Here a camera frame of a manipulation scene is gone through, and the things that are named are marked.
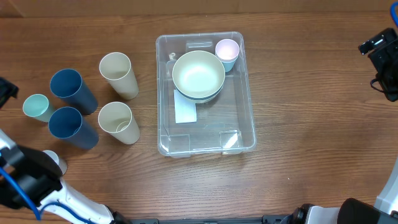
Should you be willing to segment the mint green small cup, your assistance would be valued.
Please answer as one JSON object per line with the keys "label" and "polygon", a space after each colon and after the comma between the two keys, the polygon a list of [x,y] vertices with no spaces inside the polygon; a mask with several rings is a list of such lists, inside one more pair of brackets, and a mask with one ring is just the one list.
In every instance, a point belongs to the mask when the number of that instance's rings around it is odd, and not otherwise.
{"label": "mint green small cup", "polygon": [[26,116],[46,123],[50,121],[55,112],[55,108],[49,99],[42,94],[30,95],[25,100],[22,110]]}

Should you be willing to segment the dark blue tall cup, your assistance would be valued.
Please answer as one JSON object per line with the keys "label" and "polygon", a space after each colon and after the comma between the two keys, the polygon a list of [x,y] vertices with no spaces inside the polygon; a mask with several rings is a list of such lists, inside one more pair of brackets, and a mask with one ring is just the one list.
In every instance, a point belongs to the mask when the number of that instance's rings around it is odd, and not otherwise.
{"label": "dark blue tall cup", "polygon": [[98,107],[94,94],[74,69],[66,68],[55,73],[50,80],[50,91],[83,115],[94,113]]}
{"label": "dark blue tall cup", "polygon": [[77,109],[70,106],[57,109],[48,126],[53,136],[82,149],[92,149],[99,141],[96,130]]}

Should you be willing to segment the grey small cup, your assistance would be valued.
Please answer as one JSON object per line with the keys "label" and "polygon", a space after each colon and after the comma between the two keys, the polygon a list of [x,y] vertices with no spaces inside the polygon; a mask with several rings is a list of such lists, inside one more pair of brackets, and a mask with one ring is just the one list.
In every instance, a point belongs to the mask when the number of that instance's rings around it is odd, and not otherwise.
{"label": "grey small cup", "polygon": [[54,151],[45,150],[44,153],[46,153],[55,161],[55,163],[59,166],[60,170],[62,171],[62,175],[65,175],[68,168],[67,163],[61,157],[59,157],[58,154],[55,153]]}

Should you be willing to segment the cream tall cup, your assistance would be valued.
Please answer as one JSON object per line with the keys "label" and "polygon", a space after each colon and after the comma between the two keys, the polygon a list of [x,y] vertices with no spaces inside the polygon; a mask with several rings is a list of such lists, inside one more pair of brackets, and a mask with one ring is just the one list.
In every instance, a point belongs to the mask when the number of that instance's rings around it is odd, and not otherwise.
{"label": "cream tall cup", "polygon": [[139,87],[127,55],[121,52],[112,52],[105,55],[99,63],[99,72],[125,100],[135,98]]}
{"label": "cream tall cup", "polygon": [[130,107],[122,102],[110,102],[98,115],[101,129],[124,144],[134,144],[140,138],[140,130]]}

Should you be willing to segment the pink small cup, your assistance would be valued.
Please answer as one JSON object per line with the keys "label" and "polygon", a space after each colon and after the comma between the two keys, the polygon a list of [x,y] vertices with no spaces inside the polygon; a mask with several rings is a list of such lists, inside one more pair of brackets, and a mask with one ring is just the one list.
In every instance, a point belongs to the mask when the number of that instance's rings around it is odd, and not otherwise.
{"label": "pink small cup", "polygon": [[222,62],[235,61],[239,55],[239,45],[232,39],[223,39],[216,44],[215,54]]}

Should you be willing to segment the light blue small cup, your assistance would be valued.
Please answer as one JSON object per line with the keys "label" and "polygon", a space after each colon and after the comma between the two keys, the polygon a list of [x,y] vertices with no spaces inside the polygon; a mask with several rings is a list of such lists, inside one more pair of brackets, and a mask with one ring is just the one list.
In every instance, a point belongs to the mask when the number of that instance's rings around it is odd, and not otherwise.
{"label": "light blue small cup", "polygon": [[227,73],[233,69],[236,59],[235,60],[222,60],[221,62],[224,66],[225,72]]}

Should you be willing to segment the cream bowl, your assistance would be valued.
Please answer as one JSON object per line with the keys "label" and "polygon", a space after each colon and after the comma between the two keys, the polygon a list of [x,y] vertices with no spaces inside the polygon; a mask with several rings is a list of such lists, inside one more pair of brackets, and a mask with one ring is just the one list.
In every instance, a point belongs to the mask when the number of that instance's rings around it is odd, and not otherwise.
{"label": "cream bowl", "polygon": [[172,80],[181,92],[194,96],[200,93],[199,85],[224,85],[226,72],[217,56],[194,50],[182,55],[172,69]]}

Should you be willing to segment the dark blue bowl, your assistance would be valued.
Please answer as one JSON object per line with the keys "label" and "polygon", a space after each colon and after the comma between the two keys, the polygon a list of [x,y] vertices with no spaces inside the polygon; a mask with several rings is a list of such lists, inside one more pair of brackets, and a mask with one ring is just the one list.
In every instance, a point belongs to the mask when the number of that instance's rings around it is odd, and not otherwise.
{"label": "dark blue bowl", "polygon": [[174,85],[174,88],[177,90],[177,92],[182,95],[184,98],[186,98],[189,101],[192,101],[194,103],[207,103],[214,98],[217,97],[217,95],[221,92],[223,85],[221,85],[219,88],[216,88],[214,85],[199,85],[199,92],[200,93],[195,93],[194,96],[192,95],[187,95],[184,92],[181,92],[180,89]]}

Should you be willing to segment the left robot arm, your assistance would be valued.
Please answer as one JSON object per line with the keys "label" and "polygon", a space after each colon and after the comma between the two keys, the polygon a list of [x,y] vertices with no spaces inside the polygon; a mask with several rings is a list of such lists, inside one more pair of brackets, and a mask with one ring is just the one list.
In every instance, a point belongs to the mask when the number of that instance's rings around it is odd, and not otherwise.
{"label": "left robot arm", "polygon": [[1,132],[1,205],[44,212],[71,223],[129,224],[119,212],[98,204],[68,185],[59,165],[46,153],[15,143]]}

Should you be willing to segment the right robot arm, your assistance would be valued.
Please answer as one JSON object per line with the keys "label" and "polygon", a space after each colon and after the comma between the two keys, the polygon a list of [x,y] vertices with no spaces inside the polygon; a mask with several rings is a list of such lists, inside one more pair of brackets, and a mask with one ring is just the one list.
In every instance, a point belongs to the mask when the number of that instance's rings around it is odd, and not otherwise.
{"label": "right robot arm", "polygon": [[[387,28],[365,41],[358,47],[368,55],[377,73],[370,85],[378,82],[381,92],[391,101],[397,101],[397,33]],[[293,214],[286,216],[282,223],[304,224],[397,224],[397,164],[389,176],[375,204],[370,205],[355,198],[346,199],[340,207],[320,207],[303,204]]]}

